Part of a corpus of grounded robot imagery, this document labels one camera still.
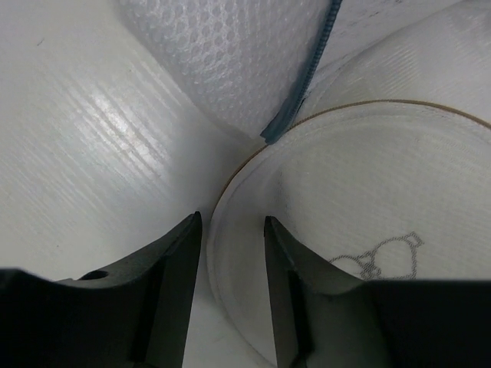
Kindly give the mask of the tan-trimmed white laundry bag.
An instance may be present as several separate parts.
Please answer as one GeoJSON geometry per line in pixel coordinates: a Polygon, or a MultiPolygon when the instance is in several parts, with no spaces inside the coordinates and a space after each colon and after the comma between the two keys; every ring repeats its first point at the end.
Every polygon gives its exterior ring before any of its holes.
{"type": "Polygon", "coordinates": [[[276,364],[263,227],[363,280],[490,277],[490,125],[448,107],[376,100],[325,110],[252,155],[212,216],[221,308],[276,364]]]}

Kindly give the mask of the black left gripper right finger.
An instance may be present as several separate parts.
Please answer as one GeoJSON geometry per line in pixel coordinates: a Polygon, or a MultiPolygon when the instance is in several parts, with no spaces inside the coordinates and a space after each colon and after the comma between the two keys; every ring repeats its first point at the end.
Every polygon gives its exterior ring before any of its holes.
{"type": "Polygon", "coordinates": [[[280,367],[488,367],[490,282],[362,281],[264,224],[280,367]]]}

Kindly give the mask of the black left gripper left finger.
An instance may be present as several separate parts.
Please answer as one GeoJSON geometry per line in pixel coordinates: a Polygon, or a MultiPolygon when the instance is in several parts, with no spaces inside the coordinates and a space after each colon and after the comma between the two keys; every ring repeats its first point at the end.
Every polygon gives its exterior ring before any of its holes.
{"type": "Polygon", "coordinates": [[[3,367],[180,367],[202,218],[78,279],[1,271],[3,367]]]}

